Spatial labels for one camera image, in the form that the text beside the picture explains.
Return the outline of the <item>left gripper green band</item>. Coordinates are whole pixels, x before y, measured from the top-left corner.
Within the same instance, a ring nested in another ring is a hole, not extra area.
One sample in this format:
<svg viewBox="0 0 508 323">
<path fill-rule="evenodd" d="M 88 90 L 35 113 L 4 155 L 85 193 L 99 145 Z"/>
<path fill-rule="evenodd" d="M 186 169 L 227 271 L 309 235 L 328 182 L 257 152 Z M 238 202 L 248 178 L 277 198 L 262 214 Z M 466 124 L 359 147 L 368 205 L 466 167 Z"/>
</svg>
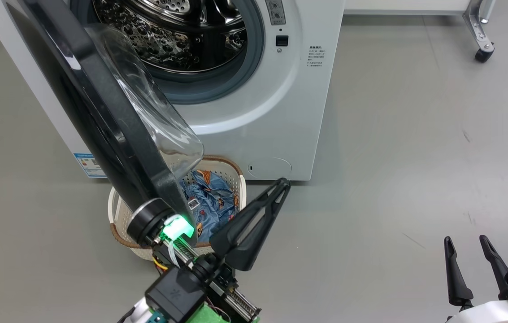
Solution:
<svg viewBox="0 0 508 323">
<path fill-rule="evenodd" d="M 259 323 L 260 308 L 238 290 L 235 270 L 252 269 L 291 189 L 286 178 L 274 181 L 238 215 L 211 236 L 213 252 L 198 254 L 185 239 L 195 233 L 182 215 L 161 199 L 142 204 L 127 223 L 128 236 L 150 247 L 165 262 L 160 276 L 174 267 L 191 270 L 202 282 L 205 301 L 187 323 Z M 131 323 L 174 323 L 147 305 L 133 307 Z"/>
</svg>

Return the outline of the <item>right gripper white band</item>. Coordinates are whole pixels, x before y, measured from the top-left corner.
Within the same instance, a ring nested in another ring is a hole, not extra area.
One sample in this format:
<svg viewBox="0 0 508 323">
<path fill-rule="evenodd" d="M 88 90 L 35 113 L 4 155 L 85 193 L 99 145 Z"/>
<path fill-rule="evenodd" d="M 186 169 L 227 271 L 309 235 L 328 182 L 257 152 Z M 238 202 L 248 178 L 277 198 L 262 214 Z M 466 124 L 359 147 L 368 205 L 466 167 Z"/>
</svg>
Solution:
<svg viewBox="0 0 508 323">
<path fill-rule="evenodd" d="M 500 301 L 491 301 L 473 307 L 473 292 L 465 284 L 457 264 L 457 253 L 452 239 L 444 238 L 444 255 L 446 260 L 446 278 L 448 302 L 452 306 L 468 308 L 453 315 L 446 323 L 508 323 L 508 283 L 505 279 L 508 267 L 486 235 L 480 235 L 479 241 L 486 260 L 494 273 L 499 289 Z"/>
</svg>

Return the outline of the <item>blue cartoon print pajama trousers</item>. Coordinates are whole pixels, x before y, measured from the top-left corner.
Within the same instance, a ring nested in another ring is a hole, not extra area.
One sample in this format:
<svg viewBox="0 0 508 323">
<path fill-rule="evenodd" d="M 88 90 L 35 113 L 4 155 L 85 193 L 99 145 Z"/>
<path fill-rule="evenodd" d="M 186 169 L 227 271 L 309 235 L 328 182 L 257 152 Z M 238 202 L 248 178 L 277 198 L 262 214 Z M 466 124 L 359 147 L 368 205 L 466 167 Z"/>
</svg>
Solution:
<svg viewBox="0 0 508 323">
<path fill-rule="evenodd" d="M 196 200 L 192 210 L 198 235 L 198 245 L 209 239 L 240 211 L 238 196 L 219 174 L 206 170 L 192 171 L 190 182 L 180 181 L 188 201 Z"/>
</svg>

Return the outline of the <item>dark round glass washer door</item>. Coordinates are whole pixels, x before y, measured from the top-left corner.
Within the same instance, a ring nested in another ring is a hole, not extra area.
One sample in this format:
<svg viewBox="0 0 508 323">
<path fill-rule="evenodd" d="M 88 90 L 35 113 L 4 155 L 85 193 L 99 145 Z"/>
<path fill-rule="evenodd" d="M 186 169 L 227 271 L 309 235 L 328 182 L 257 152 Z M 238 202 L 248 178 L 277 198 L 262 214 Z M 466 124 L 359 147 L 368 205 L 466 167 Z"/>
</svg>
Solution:
<svg viewBox="0 0 508 323">
<path fill-rule="evenodd" d="M 198 243 L 181 180 L 204 145 L 180 116 L 127 36 L 81 25 L 61 0 L 14 0 L 6 10 L 74 129 L 133 213 L 127 233 L 148 246 L 180 215 L 179 237 Z"/>
</svg>

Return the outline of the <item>round washer filter cover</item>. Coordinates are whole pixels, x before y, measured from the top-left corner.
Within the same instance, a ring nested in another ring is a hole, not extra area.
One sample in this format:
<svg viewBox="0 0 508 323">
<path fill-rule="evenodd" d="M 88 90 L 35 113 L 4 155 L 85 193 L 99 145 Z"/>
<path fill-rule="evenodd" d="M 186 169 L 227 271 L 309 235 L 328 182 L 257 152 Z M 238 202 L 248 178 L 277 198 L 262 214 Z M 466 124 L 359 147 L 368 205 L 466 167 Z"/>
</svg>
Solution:
<svg viewBox="0 0 508 323">
<path fill-rule="evenodd" d="M 248 164 L 247 171 L 256 180 L 287 178 L 291 173 L 291 164 L 278 157 L 260 157 Z"/>
</svg>

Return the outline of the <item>white front-load washing machine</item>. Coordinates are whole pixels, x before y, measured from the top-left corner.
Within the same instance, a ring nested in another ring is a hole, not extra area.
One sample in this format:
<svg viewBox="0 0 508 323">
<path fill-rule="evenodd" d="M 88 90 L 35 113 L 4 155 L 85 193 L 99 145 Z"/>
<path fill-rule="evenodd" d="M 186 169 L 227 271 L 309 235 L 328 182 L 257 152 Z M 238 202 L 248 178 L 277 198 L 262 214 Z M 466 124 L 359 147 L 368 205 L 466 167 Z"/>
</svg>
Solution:
<svg viewBox="0 0 508 323">
<path fill-rule="evenodd" d="M 231 94 L 204 104 L 174 104 L 204 145 L 254 180 L 248 164 L 278 157 L 289 179 L 310 180 L 334 65 L 344 0 L 282 0 L 285 25 L 271 25 L 256 0 L 265 46 L 253 76 Z"/>
</svg>

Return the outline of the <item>steel washer drum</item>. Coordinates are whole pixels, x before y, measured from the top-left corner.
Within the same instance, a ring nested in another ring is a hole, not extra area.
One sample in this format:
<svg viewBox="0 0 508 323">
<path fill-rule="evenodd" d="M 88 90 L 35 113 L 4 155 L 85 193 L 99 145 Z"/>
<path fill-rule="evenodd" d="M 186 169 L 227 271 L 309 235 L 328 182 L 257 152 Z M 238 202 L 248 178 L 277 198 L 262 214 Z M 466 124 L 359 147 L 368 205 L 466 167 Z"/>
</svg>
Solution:
<svg viewBox="0 0 508 323">
<path fill-rule="evenodd" d="M 217 69 L 245 51 L 232 0 L 92 0 L 101 23 L 123 31 L 141 59 L 179 74 Z"/>
</svg>

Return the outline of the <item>cream perforated laundry basket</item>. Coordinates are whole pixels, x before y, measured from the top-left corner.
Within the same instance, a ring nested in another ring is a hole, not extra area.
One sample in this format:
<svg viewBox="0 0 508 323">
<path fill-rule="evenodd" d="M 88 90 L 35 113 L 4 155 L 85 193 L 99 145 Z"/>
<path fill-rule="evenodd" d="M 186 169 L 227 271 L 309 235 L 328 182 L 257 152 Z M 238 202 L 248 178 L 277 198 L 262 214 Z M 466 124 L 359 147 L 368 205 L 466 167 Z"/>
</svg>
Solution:
<svg viewBox="0 0 508 323">
<path fill-rule="evenodd" d="M 230 190 L 235 194 L 235 206 L 240 211 L 246 206 L 247 189 L 245 177 L 237 164 L 221 156 L 205 156 L 195 168 L 198 171 L 210 171 L 219 176 Z M 129 248 L 135 255 L 143 260 L 152 262 L 152 250 L 141 248 L 126 232 L 127 221 L 132 211 L 120 197 L 115 188 L 111 188 L 108 196 L 108 219 L 110 231 L 121 245 Z"/>
</svg>

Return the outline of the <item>blue energy label sticker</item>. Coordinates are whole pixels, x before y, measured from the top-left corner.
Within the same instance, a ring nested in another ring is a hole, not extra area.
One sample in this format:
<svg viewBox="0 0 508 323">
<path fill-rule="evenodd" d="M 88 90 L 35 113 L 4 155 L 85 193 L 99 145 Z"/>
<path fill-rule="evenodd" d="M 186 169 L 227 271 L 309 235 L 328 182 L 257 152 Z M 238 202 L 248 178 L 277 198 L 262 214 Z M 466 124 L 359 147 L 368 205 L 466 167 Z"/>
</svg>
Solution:
<svg viewBox="0 0 508 323">
<path fill-rule="evenodd" d="M 107 176 L 102 170 L 99 163 L 96 161 L 94 156 L 90 153 L 74 153 L 75 159 L 83 168 L 83 171 L 92 179 L 106 179 Z"/>
</svg>

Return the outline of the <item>metal leg with caster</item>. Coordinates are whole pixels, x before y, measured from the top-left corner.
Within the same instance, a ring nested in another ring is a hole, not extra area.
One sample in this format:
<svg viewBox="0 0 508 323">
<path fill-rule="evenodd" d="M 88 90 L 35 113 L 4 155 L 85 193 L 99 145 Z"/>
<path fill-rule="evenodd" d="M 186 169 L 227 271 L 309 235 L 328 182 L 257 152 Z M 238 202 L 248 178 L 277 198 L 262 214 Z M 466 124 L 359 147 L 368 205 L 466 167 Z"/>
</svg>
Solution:
<svg viewBox="0 0 508 323">
<path fill-rule="evenodd" d="M 469 4 L 462 17 L 475 39 L 479 49 L 475 53 L 475 60 L 485 63 L 492 57 L 495 50 L 494 43 L 485 33 L 483 25 L 490 20 L 492 8 L 496 0 L 469 0 Z"/>
</svg>

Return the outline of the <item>grey warning sticker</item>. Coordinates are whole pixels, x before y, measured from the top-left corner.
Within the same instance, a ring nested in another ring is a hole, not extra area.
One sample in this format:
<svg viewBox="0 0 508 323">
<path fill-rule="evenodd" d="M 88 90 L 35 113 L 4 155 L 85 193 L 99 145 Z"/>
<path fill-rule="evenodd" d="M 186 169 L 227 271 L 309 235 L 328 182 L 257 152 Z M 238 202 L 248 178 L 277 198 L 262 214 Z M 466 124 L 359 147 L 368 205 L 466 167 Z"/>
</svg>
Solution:
<svg viewBox="0 0 508 323">
<path fill-rule="evenodd" d="M 282 0 L 265 0 L 271 25 L 285 25 L 285 11 Z"/>
</svg>

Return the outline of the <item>white partition panel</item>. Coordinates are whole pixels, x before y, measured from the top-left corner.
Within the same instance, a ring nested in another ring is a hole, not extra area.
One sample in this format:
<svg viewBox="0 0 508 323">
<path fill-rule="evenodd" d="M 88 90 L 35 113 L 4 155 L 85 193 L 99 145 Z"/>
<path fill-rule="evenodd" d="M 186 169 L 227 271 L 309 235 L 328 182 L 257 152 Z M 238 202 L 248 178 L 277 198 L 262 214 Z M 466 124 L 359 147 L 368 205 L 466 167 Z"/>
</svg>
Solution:
<svg viewBox="0 0 508 323">
<path fill-rule="evenodd" d="M 460 16 L 470 0 L 346 0 L 345 15 Z"/>
</svg>

